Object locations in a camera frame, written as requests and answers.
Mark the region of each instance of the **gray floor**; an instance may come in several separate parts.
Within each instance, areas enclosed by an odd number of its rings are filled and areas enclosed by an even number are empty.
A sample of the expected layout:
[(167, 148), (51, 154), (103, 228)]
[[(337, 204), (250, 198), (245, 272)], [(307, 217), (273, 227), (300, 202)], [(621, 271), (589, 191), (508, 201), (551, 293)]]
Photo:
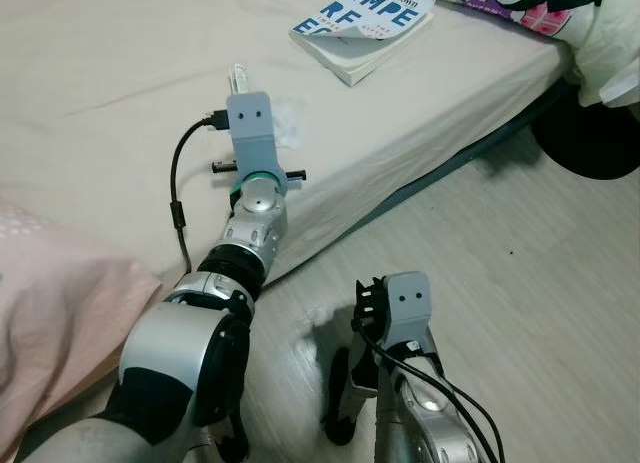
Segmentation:
[[(321, 432), (328, 368), (355, 280), (420, 270), (448, 376), (493, 414), (510, 462), (639, 462), (638, 183), (573, 175), (525, 131), (268, 290), (243, 400), (249, 461), (373, 461), (374, 402), (350, 446)], [(31, 441), (91, 413), (97, 393)]]

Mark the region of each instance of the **pink bedding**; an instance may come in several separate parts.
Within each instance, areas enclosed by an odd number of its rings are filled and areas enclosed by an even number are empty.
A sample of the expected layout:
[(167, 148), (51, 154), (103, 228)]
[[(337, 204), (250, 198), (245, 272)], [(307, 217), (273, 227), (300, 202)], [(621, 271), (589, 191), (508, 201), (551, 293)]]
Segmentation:
[(125, 339), (160, 282), (0, 199), (0, 462)]

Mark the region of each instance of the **book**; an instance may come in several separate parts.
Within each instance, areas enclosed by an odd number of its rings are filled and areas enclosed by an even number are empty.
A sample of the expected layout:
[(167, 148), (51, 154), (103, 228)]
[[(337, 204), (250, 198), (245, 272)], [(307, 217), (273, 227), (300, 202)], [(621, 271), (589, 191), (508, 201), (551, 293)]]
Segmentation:
[(291, 38), (353, 86), (433, 18), (435, 0), (335, 0), (291, 28)]

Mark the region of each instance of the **bed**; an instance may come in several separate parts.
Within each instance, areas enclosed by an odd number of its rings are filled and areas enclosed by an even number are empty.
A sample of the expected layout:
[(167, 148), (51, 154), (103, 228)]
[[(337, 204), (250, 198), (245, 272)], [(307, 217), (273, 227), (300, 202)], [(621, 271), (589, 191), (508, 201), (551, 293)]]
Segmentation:
[[(1, 0), (0, 196), (175, 282), (171, 155), (188, 126), (224, 107), (240, 62), (295, 122), (299, 145), (279, 149), (281, 165), (308, 174), (287, 195), (273, 280), (503, 127), (571, 66), (561, 42), (438, 3), (421, 35), (349, 88), (287, 35), (324, 1)], [(211, 162), (231, 157), (226, 132), (197, 133), (183, 152), (196, 261), (228, 215), (232, 180)]]

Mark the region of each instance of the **robotic arm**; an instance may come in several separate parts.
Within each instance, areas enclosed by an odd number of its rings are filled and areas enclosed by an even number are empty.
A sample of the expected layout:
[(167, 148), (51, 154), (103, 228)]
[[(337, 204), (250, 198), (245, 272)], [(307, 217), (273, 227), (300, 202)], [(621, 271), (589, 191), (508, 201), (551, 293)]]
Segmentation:
[(213, 170), (238, 176), (222, 238), (135, 325), (105, 411), (54, 435), (28, 463), (178, 463), (192, 448), (209, 461), (210, 438), (225, 462), (246, 458), (249, 325), (287, 230), (288, 182), (306, 175), (278, 165), (265, 93), (230, 96), (227, 115), (236, 162)]
[(498, 459), (456, 394), (478, 408), (502, 443), (489, 414), (451, 385), (429, 328), (429, 281), (419, 272), (356, 283), (357, 303), (350, 348), (336, 353), (329, 379), (325, 432), (336, 445), (353, 438), (356, 420), (368, 398), (377, 397), (376, 463), (478, 463), (471, 427), (487, 454)]

